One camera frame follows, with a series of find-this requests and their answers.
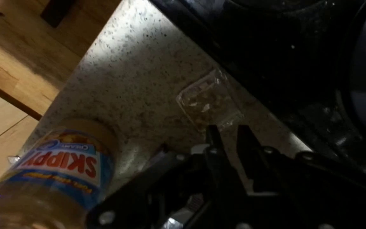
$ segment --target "granite countertop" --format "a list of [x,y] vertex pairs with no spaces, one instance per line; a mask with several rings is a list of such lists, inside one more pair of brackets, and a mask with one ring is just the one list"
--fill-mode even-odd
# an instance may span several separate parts
[[[219,64],[147,0],[124,0],[49,108],[25,151],[70,117],[98,118],[121,139],[119,176],[140,170],[161,143],[190,151],[204,142],[176,101],[177,94]],[[307,148],[257,99],[238,91],[241,122],[265,145],[293,155]],[[234,131],[224,137],[233,141]],[[234,143],[228,143],[233,153]]]

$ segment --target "skippy logo text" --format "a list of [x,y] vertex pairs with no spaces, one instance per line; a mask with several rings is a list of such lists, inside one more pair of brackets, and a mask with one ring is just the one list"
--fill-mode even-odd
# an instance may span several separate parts
[[36,151],[21,161],[17,169],[55,170],[74,175],[100,187],[101,160],[92,153],[76,150]]

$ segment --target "label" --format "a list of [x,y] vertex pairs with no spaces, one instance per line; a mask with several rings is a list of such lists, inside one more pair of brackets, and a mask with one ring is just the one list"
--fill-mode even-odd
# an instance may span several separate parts
[[91,209],[103,198],[112,174],[112,160],[95,145],[54,139],[26,153],[2,181],[44,184]]

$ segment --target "black appliance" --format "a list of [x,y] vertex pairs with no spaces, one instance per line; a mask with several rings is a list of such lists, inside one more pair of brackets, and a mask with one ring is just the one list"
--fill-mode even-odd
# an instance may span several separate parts
[[366,171],[366,0],[150,0],[316,152]]

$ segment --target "skippy label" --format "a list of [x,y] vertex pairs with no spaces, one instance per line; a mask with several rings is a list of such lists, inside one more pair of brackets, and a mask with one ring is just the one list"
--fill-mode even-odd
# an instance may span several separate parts
[[96,151],[95,145],[50,141],[13,165],[4,181],[40,183],[89,209],[102,199],[112,173],[112,160]]

